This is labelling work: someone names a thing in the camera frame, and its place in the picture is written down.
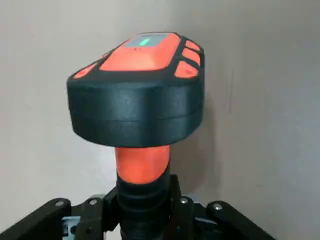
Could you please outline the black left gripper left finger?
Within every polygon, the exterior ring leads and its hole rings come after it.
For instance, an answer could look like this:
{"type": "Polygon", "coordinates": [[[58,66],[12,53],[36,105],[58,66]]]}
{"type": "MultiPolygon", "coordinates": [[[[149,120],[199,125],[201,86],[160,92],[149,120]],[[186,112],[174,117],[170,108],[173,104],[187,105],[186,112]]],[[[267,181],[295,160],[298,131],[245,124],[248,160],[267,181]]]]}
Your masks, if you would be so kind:
{"type": "Polygon", "coordinates": [[[67,198],[49,200],[0,234],[2,240],[103,240],[118,225],[118,189],[72,205],[67,198]]]}

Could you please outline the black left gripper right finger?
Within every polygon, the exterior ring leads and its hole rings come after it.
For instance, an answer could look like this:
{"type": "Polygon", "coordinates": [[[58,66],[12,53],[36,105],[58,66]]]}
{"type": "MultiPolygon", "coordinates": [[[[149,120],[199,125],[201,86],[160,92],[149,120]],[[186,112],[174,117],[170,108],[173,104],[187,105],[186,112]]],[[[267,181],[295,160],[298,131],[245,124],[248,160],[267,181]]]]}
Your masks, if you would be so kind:
{"type": "Polygon", "coordinates": [[[178,176],[170,176],[171,216],[168,240],[273,240],[274,238],[227,202],[206,206],[181,194],[178,176]]]}

